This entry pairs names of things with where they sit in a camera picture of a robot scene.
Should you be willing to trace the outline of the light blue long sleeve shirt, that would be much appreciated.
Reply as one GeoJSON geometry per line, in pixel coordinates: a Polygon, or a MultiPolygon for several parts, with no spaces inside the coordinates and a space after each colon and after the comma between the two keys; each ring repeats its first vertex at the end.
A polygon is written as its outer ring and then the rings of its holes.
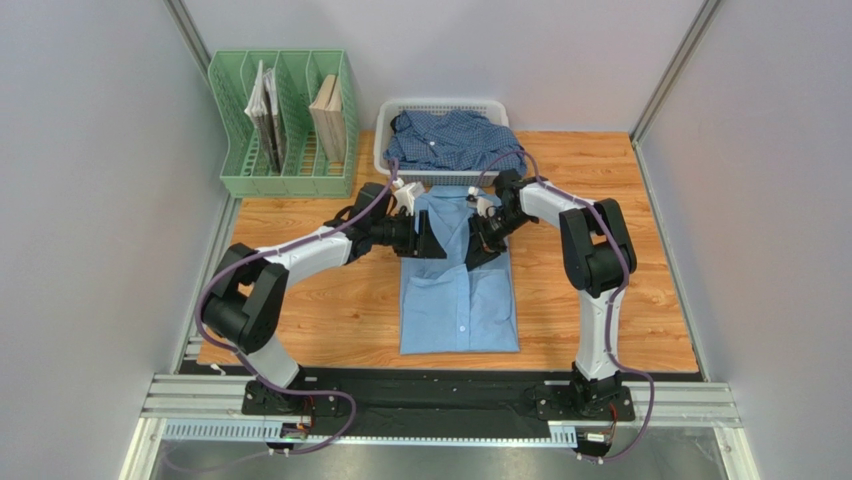
{"type": "Polygon", "coordinates": [[[520,350],[510,255],[473,270],[465,265],[476,213],[467,195],[466,187],[433,186],[415,202],[447,257],[401,260],[402,355],[520,350]]]}

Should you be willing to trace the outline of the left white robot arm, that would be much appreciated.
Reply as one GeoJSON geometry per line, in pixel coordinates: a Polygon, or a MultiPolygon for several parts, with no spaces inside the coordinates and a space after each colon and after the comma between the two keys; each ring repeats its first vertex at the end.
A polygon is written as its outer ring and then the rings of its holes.
{"type": "Polygon", "coordinates": [[[287,290],[351,264],[375,246],[389,247],[400,258],[446,258],[428,212],[415,208],[424,192],[420,182],[368,182],[353,204],[308,235],[258,249],[231,245],[196,302],[199,332],[234,353],[267,387],[294,394],[301,367],[277,337],[287,290]]]}

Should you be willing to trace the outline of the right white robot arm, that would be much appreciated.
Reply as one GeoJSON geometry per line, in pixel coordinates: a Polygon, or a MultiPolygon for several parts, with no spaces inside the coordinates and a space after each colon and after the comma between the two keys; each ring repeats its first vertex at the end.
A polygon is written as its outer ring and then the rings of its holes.
{"type": "Polygon", "coordinates": [[[557,228],[566,276],[580,305],[580,344],[572,364],[567,400],[577,415],[592,418],[612,410],[621,392],[618,324],[621,305],[637,257],[617,201],[587,200],[540,178],[502,171],[494,181],[499,200],[476,187],[465,199],[474,212],[465,265],[498,259],[507,238],[528,223],[557,228]]]}

